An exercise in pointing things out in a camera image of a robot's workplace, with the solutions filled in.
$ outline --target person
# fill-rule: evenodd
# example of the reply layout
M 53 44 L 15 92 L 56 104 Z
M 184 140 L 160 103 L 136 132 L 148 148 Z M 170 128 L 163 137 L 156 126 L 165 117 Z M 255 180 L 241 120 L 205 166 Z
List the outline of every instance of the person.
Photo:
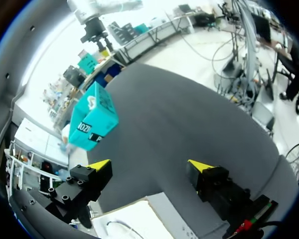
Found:
M 283 101 L 293 101 L 296 95 L 299 94 L 299 48 L 296 45 L 293 45 L 291 56 L 293 59 L 296 74 L 291 84 L 288 85 L 287 90 L 279 94 L 280 99 Z M 299 115 L 299 97 L 296 101 L 296 114 Z

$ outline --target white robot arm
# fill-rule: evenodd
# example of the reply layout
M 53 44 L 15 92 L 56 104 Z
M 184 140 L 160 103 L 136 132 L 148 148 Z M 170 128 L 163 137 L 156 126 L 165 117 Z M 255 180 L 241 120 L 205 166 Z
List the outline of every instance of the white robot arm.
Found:
M 101 38 L 105 40 L 110 51 L 113 51 L 113 48 L 107 39 L 108 35 L 104 32 L 105 27 L 99 17 L 109 13 L 143 7 L 142 0 L 67 0 L 67 3 L 81 25 L 86 25 L 86 35 L 81 38 L 81 41 L 96 42 L 100 52 L 105 50 L 100 42 Z

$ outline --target teal box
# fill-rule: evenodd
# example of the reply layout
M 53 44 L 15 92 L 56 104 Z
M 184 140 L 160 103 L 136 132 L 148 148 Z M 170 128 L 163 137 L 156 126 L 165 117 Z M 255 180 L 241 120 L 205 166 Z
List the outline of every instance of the teal box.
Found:
M 139 34 L 143 34 L 143 33 L 147 32 L 149 30 L 149 28 L 144 23 L 142 23 L 141 25 L 134 27 L 134 30 L 136 32 L 138 32 Z
M 97 64 L 97 60 L 95 60 L 95 58 L 88 53 L 81 59 L 81 61 L 78 63 L 78 66 L 83 69 L 87 75 L 90 75 L 94 71 L 94 68 Z
M 69 142 L 89 151 L 118 123 L 110 94 L 94 82 L 74 107 Z

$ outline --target gray fabric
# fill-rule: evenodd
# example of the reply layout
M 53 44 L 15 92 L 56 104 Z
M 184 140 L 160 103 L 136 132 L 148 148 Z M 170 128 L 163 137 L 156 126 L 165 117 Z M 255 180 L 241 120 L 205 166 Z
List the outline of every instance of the gray fabric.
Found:
M 262 193 L 279 203 L 269 221 L 282 221 L 299 193 L 296 176 L 284 156 L 281 156 L 275 173 Z M 264 228 L 265 236 L 269 236 L 274 229 Z
M 104 212 L 164 191 L 197 236 L 213 235 L 224 222 L 190 185 L 187 160 L 227 168 L 252 196 L 278 162 L 276 146 L 246 113 L 185 77 L 133 64 L 106 89 L 120 123 L 88 152 L 90 163 L 112 160 L 113 177 L 99 199 Z

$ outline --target cardboard box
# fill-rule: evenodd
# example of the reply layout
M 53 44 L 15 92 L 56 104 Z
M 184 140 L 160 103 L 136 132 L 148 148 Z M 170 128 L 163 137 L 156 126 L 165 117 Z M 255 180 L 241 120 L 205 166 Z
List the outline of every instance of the cardboard box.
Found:
M 105 80 L 107 83 L 110 83 L 111 80 L 113 80 L 113 77 L 112 77 L 110 74 L 107 74 L 107 75 L 104 77 L 104 80 Z

